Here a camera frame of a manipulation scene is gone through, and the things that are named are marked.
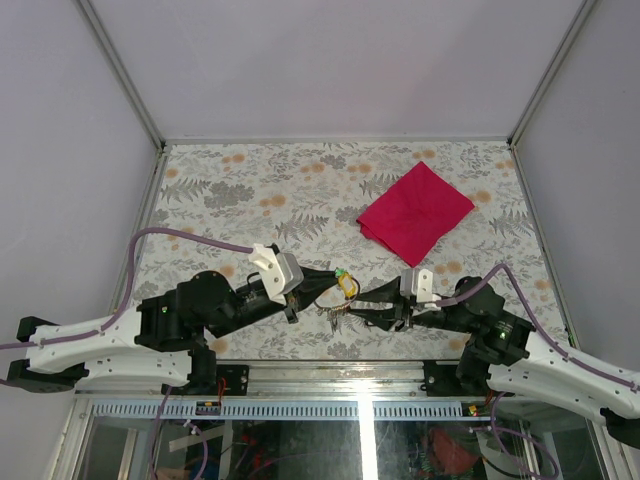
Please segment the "large metal keyring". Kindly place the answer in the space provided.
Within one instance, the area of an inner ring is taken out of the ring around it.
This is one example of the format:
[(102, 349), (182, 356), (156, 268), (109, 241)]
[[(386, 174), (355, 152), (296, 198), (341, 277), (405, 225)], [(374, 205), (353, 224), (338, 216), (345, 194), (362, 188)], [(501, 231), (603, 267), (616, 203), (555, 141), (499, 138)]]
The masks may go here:
[(313, 302), (314, 307), (319, 311), (326, 315), (330, 329), (333, 333), (336, 333), (339, 330), (339, 318), (347, 313), (350, 305), (357, 299), (359, 295), (359, 289), (354, 288), (348, 292), (348, 295), (345, 297), (345, 300), (337, 305), (325, 306), (318, 303), (317, 300)]

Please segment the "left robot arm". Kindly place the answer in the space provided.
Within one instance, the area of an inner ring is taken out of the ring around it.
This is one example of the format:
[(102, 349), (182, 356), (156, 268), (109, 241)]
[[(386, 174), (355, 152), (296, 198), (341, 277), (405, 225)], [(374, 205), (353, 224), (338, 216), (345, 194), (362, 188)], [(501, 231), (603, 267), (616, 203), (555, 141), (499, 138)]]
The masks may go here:
[(1, 382), (41, 394), (133, 384), (173, 395), (216, 395), (223, 381), (205, 336), (222, 338), (278, 313), (296, 322), (338, 283), (333, 271), (301, 272), (283, 302), (269, 298), (258, 273), (234, 289), (221, 273), (203, 271), (127, 309), (109, 328), (101, 319), (62, 326), (25, 317), (17, 338), (27, 353), (10, 363)]

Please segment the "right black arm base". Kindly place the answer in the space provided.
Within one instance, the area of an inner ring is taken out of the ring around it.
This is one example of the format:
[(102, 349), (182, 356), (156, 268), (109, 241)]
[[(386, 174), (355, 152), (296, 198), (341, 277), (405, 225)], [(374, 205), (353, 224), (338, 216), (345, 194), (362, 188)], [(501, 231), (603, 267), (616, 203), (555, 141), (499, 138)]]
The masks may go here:
[(459, 362), (457, 360), (423, 360), (423, 380), (419, 389), (427, 397), (462, 397), (468, 391), (456, 376)]

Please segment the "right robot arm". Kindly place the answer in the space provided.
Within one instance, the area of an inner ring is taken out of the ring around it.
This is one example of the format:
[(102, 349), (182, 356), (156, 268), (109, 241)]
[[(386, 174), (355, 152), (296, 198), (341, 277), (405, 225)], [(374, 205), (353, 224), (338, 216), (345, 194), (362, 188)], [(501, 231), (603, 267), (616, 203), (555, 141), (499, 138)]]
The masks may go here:
[(615, 440), (639, 445), (639, 375), (553, 340), (541, 326), (505, 308), (505, 300), (480, 277), (458, 281), (453, 296), (439, 297), (409, 274), (361, 296), (385, 309), (350, 314), (386, 332), (419, 326), (464, 333), (454, 366), (428, 362), (430, 395), (522, 395), (603, 425)]

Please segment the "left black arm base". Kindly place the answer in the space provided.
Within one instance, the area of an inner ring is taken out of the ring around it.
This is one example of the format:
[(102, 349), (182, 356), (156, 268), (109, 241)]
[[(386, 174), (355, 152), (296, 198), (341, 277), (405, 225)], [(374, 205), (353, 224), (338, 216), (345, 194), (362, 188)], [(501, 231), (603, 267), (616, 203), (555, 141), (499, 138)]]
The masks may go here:
[(246, 396), (250, 367), (244, 364), (223, 364), (198, 374), (193, 395)]

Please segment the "yellow tag key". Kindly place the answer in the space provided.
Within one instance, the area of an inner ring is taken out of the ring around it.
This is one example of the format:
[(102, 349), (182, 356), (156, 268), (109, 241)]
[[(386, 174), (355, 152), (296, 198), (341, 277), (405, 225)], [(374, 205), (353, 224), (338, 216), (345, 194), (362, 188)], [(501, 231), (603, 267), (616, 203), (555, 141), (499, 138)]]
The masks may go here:
[(348, 273), (344, 273), (338, 278), (338, 285), (340, 286), (346, 299), (353, 298), (358, 292), (357, 282)]

